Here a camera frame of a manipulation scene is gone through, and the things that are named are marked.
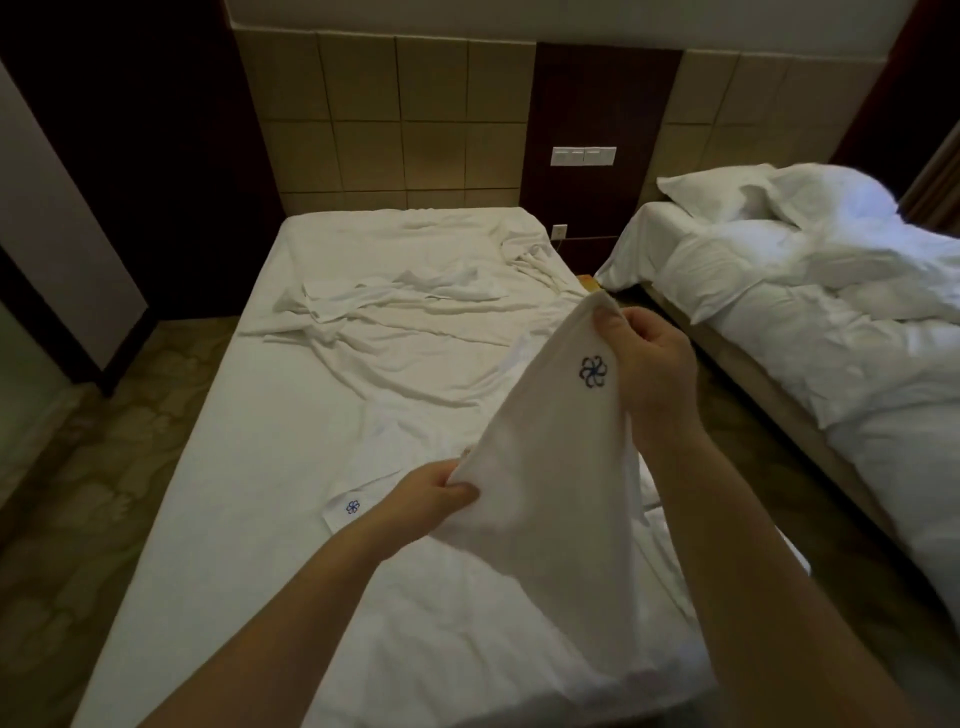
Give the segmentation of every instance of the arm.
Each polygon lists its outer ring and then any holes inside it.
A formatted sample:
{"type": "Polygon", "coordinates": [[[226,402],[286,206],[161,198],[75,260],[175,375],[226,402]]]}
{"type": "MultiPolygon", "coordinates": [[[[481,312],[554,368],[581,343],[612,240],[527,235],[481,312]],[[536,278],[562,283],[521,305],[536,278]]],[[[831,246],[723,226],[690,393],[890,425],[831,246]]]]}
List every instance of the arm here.
{"type": "Polygon", "coordinates": [[[751,726],[909,726],[904,694],[790,552],[696,405],[686,337],[643,308],[595,324],[653,474],[717,679],[751,726]]]}
{"type": "Polygon", "coordinates": [[[141,723],[297,728],[373,572],[479,492],[444,486],[456,460],[408,473],[334,534],[283,589],[141,723]]]}

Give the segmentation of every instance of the wooden bed frame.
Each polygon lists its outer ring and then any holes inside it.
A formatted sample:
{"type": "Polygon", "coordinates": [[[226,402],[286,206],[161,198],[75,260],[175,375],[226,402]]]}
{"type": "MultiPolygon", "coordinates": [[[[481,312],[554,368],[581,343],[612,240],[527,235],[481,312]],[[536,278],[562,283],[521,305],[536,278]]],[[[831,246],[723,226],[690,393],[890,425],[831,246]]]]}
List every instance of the wooden bed frame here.
{"type": "MultiPolygon", "coordinates": [[[[590,276],[579,277],[588,291],[600,285],[590,276]]],[[[764,369],[742,349],[727,341],[706,324],[692,326],[689,318],[650,283],[641,283],[644,292],[673,322],[700,347],[733,382],[749,396],[804,454],[853,501],[881,531],[904,552],[893,520],[880,506],[856,469],[828,444],[813,417],[783,391],[764,369]]]]}

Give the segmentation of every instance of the beige tiled wall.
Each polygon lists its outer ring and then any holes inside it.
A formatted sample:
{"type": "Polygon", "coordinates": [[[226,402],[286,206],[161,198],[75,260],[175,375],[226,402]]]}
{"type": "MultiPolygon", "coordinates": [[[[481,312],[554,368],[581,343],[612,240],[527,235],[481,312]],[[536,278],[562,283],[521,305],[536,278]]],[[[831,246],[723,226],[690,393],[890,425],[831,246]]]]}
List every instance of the beige tiled wall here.
{"type": "Polygon", "coordinates": [[[660,196],[657,177],[827,161],[884,63],[686,51],[639,201],[660,196]]]}
{"type": "Polygon", "coordinates": [[[517,204],[533,43],[236,36],[288,214],[517,204]]]}

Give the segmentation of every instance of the pillowcase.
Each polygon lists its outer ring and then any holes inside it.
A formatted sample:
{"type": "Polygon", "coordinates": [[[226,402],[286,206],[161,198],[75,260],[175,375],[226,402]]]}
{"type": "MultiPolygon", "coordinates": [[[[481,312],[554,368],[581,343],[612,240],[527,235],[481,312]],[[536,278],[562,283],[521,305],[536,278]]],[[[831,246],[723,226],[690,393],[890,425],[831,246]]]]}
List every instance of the pillowcase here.
{"type": "Polygon", "coordinates": [[[691,234],[654,277],[654,286],[699,324],[804,254],[805,237],[774,220],[734,220],[691,234]]]}
{"type": "Polygon", "coordinates": [[[718,167],[657,177],[657,187],[701,223],[769,220],[774,214],[767,203],[767,177],[774,171],[770,164],[718,167]]]}
{"type": "Polygon", "coordinates": [[[768,175],[769,204],[798,228],[824,220],[897,217],[897,201],[874,178],[849,167],[794,164],[768,175]]]}

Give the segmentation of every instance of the person's left hand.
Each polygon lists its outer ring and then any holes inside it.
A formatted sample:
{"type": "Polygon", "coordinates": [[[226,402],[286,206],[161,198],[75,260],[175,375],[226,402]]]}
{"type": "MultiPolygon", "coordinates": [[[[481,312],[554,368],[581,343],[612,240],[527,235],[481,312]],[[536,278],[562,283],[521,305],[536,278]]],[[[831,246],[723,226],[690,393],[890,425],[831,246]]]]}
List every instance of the person's left hand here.
{"type": "Polygon", "coordinates": [[[427,463],[403,476],[396,487],[354,523],[372,529],[382,542],[382,558],[426,536],[444,520],[480,497],[469,483],[446,481],[459,460],[427,463]]]}

